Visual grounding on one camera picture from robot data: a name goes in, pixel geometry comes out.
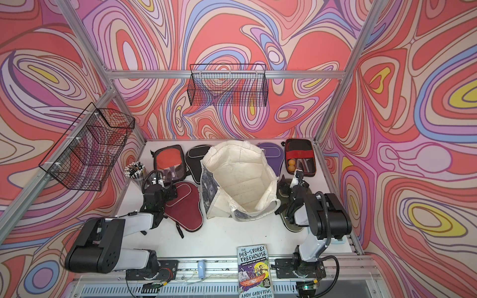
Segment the green paddle case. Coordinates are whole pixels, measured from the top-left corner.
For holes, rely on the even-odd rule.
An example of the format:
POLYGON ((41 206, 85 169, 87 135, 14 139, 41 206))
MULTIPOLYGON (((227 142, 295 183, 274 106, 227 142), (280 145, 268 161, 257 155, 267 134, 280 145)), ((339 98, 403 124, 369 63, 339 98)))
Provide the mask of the green paddle case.
POLYGON ((305 205, 299 209, 292 208, 292 206, 286 209, 278 208, 275 214, 281 217, 284 226, 290 232, 298 233, 308 226, 305 205))

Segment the maroon paddle case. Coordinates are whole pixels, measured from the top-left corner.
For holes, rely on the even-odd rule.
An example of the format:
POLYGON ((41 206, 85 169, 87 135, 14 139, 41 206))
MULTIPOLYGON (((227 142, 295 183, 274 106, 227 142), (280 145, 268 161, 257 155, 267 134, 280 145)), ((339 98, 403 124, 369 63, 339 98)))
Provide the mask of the maroon paddle case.
POLYGON ((180 237, 184 238, 184 231, 197 232, 203 225, 200 194, 198 187, 189 181, 178 182, 174 187, 177 198, 166 203, 165 215, 175 222, 180 237))

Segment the red black ping pong case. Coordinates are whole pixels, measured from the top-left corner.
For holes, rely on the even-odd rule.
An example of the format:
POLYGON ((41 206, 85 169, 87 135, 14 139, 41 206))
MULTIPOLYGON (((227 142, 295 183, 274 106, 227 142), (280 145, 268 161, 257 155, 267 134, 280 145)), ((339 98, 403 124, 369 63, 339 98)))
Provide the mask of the red black ping pong case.
POLYGON ((285 168, 289 174, 301 170, 305 177, 314 177, 317 173, 313 144, 307 139, 286 139, 284 147, 285 168))

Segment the clear packaged red paddle set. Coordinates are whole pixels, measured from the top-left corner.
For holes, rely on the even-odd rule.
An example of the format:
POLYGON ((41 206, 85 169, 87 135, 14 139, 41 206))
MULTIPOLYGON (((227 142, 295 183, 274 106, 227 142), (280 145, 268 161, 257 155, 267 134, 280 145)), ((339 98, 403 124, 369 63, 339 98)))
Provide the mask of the clear packaged red paddle set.
POLYGON ((165 184, 177 183, 187 177, 185 155, 180 145, 164 147, 150 153, 154 160, 154 170, 161 173, 165 184))

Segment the purple paddle case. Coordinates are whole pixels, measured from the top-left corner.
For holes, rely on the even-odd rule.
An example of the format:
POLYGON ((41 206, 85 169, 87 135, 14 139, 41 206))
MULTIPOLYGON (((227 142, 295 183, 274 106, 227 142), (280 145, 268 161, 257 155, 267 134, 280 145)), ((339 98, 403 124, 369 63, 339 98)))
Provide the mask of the purple paddle case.
POLYGON ((281 176, 281 169, 284 162, 284 150, 281 145, 271 142, 260 143, 257 145, 262 150, 277 177, 281 176))

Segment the black paddle case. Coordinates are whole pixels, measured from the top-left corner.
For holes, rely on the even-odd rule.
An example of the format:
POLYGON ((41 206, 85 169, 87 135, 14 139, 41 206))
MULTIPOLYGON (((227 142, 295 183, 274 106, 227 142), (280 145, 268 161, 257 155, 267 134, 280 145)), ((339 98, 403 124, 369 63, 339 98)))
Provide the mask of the black paddle case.
POLYGON ((201 184, 202 165, 201 161, 207 154, 211 145, 197 145, 186 152, 185 163, 197 185, 201 184))

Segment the cream canvas tote bag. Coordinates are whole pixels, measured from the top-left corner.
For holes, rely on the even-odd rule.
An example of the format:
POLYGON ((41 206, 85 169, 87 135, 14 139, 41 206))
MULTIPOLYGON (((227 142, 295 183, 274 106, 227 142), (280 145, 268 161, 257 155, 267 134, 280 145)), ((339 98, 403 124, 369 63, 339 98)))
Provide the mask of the cream canvas tote bag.
POLYGON ((248 141, 212 146, 201 160, 201 199, 206 218, 250 222, 275 213, 278 176, 263 151, 248 141))

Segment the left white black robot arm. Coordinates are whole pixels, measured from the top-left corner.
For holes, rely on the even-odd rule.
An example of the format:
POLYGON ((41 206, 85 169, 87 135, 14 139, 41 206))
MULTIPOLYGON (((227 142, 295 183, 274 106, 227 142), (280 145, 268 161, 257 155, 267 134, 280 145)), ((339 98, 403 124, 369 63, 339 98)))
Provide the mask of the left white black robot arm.
POLYGON ((123 247, 123 238, 157 228, 166 218, 166 204, 177 198, 176 186, 145 184, 140 211, 114 218, 89 219, 68 251, 64 267, 72 273, 125 271, 126 279, 159 279, 161 265, 154 250, 123 247))

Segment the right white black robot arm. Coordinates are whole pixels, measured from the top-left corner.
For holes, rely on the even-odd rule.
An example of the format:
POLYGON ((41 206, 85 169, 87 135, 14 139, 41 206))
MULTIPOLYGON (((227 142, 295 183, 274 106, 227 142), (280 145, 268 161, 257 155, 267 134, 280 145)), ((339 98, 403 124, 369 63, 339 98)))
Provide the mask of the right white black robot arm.
POLYGON ((313 193, 301 178, 282 177, 278 181, 277 198, 281 206, 275 214, 290 232, 309 229, 305 241, 297 245, 291 258, 275 261, 277 278, 325 278, 324 252, 332 240, 341 240, 352 232, 348 213, 334 193, 313 193))

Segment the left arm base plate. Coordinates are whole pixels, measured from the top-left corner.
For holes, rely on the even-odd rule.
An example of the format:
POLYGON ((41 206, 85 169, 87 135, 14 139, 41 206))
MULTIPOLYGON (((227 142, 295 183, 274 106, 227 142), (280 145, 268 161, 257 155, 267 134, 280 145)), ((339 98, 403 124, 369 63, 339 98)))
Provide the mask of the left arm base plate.
POLYGON ((178 260, 153 260, 142 269, 128 269, 127 281, 171 281, 176 278, 178 260))

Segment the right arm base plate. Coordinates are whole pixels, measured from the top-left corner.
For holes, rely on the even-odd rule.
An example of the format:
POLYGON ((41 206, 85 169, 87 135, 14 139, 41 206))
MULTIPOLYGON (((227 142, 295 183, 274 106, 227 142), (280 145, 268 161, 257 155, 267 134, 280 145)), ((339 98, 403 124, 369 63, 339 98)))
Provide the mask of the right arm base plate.
POLYGON ((279 279, 318 279, 325 278, 326 272, 322 262, 297 261, 292 258, 279 258, 272 264, 279 279))

